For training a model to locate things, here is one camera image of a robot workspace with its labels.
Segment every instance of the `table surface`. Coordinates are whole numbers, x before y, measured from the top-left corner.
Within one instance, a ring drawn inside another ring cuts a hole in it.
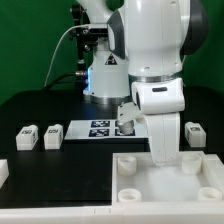
[[[224,100],[203,87],[184,89],[180,150],[203,150],[224,158]],[[75,90],[27,91],[0,107],[0,159],[7,159],[10,176],[0,190],[0,208],[41,208],[110,205],[112,154],[148,151],[147,139],[63,141],[61,150],[45,151],[49,125],[71,120],[116,119],[117,107],[84,102]],[[207,133],[207,147],[192,149],[183,136],[184,124],[198,122]],[[23,126],[36,124],[34,150],[17,152],[15,137]]]

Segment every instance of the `cable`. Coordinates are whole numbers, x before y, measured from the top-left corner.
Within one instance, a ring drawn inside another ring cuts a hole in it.
[[[184,58],[182,60],[182,66],[184,66],[186,59],[187,59],[187,55],[184,55]]]
[[[49,79],[50,74],[51,74],[52,66],[53,66],[53,63],[54,63],[54,60],[55,60],[55,57],[56,57],[58,48],[59,48],[59,46],[61,45],[62,40],[63,40],[64,37],[67,35],[67,33],[69,33],[70,31],[72,31],[72,30],[74,30],[74,29],[77,29],[77,28],[82,28],[82,27],[89,27],[89,24],[86,24],[86,25],[80,25],[80,26],[73,26],[73,27],[69,28],[67,31],[65,31],[65,33],[62,35],[62,37],[61,37],[60,40],[58,41],[58,44],[57,44],[57,46],[56,46],[56,48],[55,48],[53,57],[52,57],[52,59],[51,59],[51,64],[50,64],[50,67],[49,67],[49,70],[48,70],[48,73],[47,73],[47,77],[46,77],[46,79],[45,79],[44,87],[47,86],[47,82],[48,82],[48,79]]]
[[[57,82],[57,83],[55,83],[55,85],[67,84],[67,83],[72,83],[72,84],[74,84],[74,82]]]
[[[56,85],[57,83],[59,83],[59,81],[61,81],[62,79],[65,79],[67,77],[74,77],[75,74],[70,73],[70,74],[64,74],[60,77],[58,77],[57,79],[55,79],[53,82],[51,82],[50,84],[44,86],[43,90],[49,90],[51,89],[52,86]]]

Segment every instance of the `black cable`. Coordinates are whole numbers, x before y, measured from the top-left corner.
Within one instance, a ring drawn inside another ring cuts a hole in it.
[[[74,82],[57,82],[57,83],[55,83],[55,85],[59,85],[59,84],[67,84],[67,83],[72,83],[72,84],[74,84]]]
[[[50,84],[46,85],[43,88],[43,90],[49,90],[49,89],[51,89],[54,85],[56,85],[57,83],[59,83],[59,81],[61,81],[62,79],[68,78],[68,77],[75,77],[75,74],[74,73],[64,74],[64,75],[58,77],[57,79],[55,79]]]

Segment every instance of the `green background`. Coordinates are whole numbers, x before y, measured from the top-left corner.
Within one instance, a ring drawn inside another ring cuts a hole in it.
[[[224,95],[224,1],[202,2],[208,13],[210,34],[203,47],[187,58],[184,82],[188,86],[210,87]],[[0,104],[17,92],[43,87],[57,42],[73,26],[69,10],[74,3],[73,0],[1,0]],[[111,9],[122,3],[122,0],[108,1]],[[75,69],[76,45],[66,38],[49,81]]]

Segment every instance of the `small white block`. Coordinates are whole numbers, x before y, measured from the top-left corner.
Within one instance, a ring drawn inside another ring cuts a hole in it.
[[[185,124],[185,138],[191,147],[205,147],[206,133],[198,123]]]
[[[60,149],[63,140],[63,127],[59,124],[49,126],[44,135],[45,149]]]
[[[38,128],[36,125],[23,127],[16,136],[17,150],[32,150],[38,140]]]
[[[7,160],[0,160],[0,188],[9,176]]]

